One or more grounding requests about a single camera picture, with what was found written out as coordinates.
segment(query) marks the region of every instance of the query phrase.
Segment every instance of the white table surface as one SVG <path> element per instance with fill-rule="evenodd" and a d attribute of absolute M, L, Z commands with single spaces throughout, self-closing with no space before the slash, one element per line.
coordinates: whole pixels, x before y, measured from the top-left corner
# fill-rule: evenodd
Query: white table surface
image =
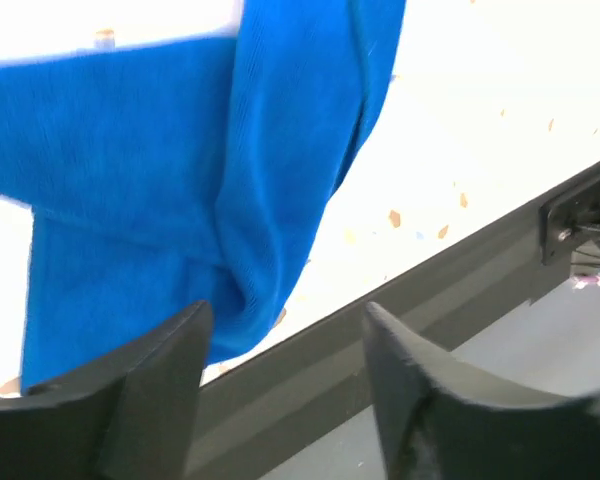
<path fill-rule="evenodd" d="M 150 24 L 123 3 L 94 28 Z M 411 0 L 395 72 L 285 317 L 205 381 L 600 160 L 600 0 Z M 0 200 L 0 384 L 19 371 L 30 235 L 28 210 Z"/>
<path fill-rule="evenodd" d="M 0 63 L 93 49 L 112 30 L 116 47 L 235 34 L 244 0 L 0 1 Z"/>

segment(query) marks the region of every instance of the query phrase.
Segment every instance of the speckled surface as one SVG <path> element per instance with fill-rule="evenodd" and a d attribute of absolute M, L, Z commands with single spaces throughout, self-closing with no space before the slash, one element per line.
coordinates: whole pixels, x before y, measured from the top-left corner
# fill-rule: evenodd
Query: speckled surface
<path fill-rule="evenodd" d="M 411 0 L 395 72 L 284 317 L 204 381 L 600 160 L 600 0 Z M 30 229 L 0 200 L 0 385 L 18 373 Z"/>

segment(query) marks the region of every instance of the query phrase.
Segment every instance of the tan speckle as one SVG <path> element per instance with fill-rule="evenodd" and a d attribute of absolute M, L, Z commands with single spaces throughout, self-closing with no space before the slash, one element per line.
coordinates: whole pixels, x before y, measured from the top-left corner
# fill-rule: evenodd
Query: tan speckle
<path fill-rule="evenodd" d="M 438 232 L 438 238 L 442 240 L 444 237 L 447 236 L 447 233 L 449 233 L 449 225 L 445 225 L 444 227 L 442 227 L 442 229 Z"/>
<path fill-rule="evenodd" d="M 350 229 L 346 229 L 344 231 L 344 241 L 347 242 L 349 245 L 353 245 L 354 243 L 356 243 L 355 233 L 353 233 Z"/>
<path fill-rule="evenodd" d="M 98 30 L 96 32 L 96 36 L 97 37 L 113 37 L 115 35 L 115 32 L 113 31 L 113 28 L 103 28 L 102 30 Z"/>
<path fill-rule="evenodd" d="M 391 210 L 389 212 L 389 221 L 393 228 L 398 228 L 402 224 L 402 219 L 400 218 L 400 213 L 395 210 Z"/>

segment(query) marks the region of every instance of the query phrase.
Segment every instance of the blue towel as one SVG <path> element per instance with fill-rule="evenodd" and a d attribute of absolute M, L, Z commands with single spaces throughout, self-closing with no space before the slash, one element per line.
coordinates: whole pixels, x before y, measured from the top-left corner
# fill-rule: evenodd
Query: blue towel
<path fill-rule="evenodd" d="M 390 82 L 404 0 L 247 0 L 237 38 L 0 67 L 0 195 L 34 214 L 22 386 L 209 300 L 272 328 Z"/>

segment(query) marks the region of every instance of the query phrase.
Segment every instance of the black plastic jaw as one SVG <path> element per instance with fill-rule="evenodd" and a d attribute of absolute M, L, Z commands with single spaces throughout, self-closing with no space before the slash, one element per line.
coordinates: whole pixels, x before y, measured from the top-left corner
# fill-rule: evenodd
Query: black plastic jaw
<path fill-rule="evenodd" d="M 179 480 L 213 328 L 196 303 L 88 365 L 0 398 L 0 480 Z"/>
<path fill-rule="evenodd" d="M 389 480 L 600 479 L 600 390 L 566 398 L 498 377 L 376 304 L 363 329 Z"/>

